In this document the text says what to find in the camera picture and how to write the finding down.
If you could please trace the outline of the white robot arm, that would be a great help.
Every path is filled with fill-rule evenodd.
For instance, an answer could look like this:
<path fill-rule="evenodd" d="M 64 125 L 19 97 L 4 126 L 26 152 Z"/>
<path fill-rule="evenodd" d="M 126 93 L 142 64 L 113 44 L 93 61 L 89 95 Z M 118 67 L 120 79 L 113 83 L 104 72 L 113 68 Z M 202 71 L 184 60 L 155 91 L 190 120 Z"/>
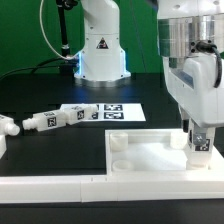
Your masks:
<path fill-rule="evenodd" d="M 146 0 L 156 13 L 150 37 L 162 58 L 168 92 L 185 126 L 203 137 L 224 127 L 224 0 Z M 84 46 L 74 77 L 93 86 L 130 77 L 113 0 L 81 0 Z"/>

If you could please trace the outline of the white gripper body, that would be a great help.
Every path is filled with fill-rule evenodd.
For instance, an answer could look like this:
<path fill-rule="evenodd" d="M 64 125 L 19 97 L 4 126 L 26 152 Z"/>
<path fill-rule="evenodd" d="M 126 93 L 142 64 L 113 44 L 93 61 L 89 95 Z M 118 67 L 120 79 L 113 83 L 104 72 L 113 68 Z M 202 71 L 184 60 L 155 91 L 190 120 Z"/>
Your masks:
<path fill-rule="evenodd" d="M 179 106 L 200 127 L 224 126 L 224 72 L 218 88 L 216 57 L 198 54 L 186 58 L 181 69 L 171 68 L 170 59 L 163 58 L 168 92 Z"/>

